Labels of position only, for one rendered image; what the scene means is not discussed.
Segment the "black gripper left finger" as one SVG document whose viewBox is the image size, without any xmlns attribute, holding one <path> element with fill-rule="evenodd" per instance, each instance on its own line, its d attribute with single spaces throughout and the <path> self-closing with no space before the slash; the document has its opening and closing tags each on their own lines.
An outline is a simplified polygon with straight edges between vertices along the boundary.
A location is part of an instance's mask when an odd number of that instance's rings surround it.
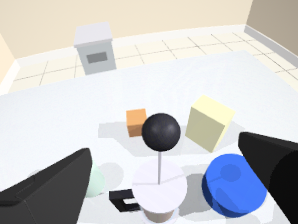
<svg viewBox="0 0 298 224">
<path fill-rule="evenodd" d="M 77 224 L 92 163 L 84 147 L 0 190 L 0 224 Z"/>
</svg>

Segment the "small orange block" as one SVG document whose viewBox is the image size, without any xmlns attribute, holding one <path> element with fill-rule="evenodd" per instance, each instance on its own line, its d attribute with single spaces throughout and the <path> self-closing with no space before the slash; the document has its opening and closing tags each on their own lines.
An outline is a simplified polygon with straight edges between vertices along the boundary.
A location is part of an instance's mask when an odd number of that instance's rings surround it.
<svg viewBox="0 0 298 224">
<path fill-rule="evenodd" d="M 142 125 L 144 125 L 146 109 L 130 109 L 126 111 L 126 127 L 128 127 L 129 137 L 142 136 Z"/>
</svg>

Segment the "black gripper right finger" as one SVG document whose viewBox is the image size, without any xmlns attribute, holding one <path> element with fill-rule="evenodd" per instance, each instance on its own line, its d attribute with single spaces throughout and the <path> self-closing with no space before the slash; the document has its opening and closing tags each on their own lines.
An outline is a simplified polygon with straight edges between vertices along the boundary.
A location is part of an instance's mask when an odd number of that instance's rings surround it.
<svg viewBox="0 0 298 224">
<path fill-rule="evenodd" d="M 290 224 L 298 224 L 298 143 L 242 131 L 238 148 Z"/>
</svg>

